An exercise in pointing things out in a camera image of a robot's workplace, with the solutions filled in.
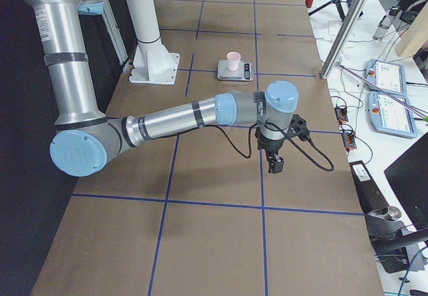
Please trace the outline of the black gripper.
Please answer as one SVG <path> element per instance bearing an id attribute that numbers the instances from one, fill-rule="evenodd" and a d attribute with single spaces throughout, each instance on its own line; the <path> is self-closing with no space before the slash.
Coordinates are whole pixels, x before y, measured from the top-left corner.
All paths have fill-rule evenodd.
<path id="1" fill-rule="evenodd" d="M 308 140 L 308 128 L 305 119 L 299 115 L 292 116 L 288 127 L 277 127 L 273 123 L 267 122 L 256 128 L 257 149 L 263 150 L 267 157 L 268 172 L 278 174 L 283 171 L 284 159 L 279 156 L 285 140 L 298 137 L 301 141 Z"/>

